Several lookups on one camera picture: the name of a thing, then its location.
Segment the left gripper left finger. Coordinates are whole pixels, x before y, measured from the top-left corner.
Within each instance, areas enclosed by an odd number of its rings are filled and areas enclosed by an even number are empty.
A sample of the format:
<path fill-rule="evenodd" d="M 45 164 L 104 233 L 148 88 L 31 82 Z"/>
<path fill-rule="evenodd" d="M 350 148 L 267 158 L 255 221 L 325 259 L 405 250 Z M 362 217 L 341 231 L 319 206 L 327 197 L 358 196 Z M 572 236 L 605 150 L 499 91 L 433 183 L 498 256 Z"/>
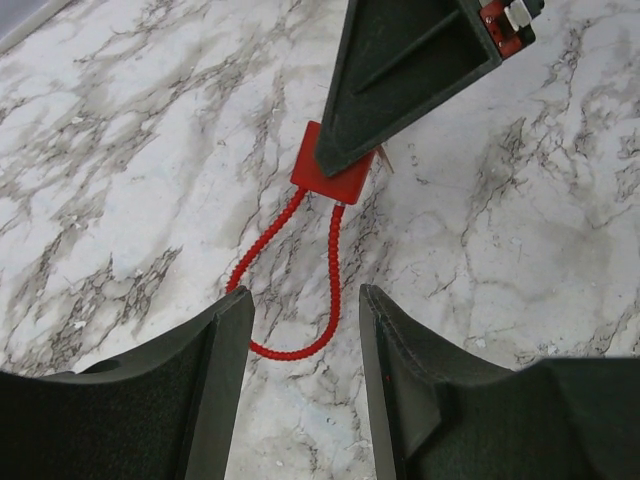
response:
<path fill-rule="evenodd" d="M 79 372 L 1 376 L 5 479 L 221 479 L 254 303 L 246 288 Z"/>

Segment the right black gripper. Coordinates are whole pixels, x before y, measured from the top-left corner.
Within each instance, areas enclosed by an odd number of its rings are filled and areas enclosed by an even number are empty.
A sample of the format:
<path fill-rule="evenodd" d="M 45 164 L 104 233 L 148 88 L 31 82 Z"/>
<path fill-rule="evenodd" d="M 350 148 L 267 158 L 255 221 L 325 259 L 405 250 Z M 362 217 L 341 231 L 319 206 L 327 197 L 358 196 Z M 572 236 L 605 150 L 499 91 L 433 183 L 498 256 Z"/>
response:
<path fill-rule="evenodd" d="M 544 0 L 349 2 L 315 147 L 321 171 L 343 172 L 501 57 L 533 44 L 531 23 L 544 7 Z"/>

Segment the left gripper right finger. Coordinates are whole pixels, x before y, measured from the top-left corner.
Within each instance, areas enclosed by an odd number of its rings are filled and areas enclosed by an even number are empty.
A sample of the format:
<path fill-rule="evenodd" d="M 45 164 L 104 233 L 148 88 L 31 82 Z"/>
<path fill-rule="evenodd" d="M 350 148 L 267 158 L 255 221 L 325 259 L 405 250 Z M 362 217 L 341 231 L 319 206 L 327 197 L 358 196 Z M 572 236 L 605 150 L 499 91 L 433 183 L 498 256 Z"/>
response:
<path fill-rule="evenodd" d="M 635 479 L 639 362 L 542 359 L 512 371 L 364 285 L 359 323 L 381 479 Z"/>

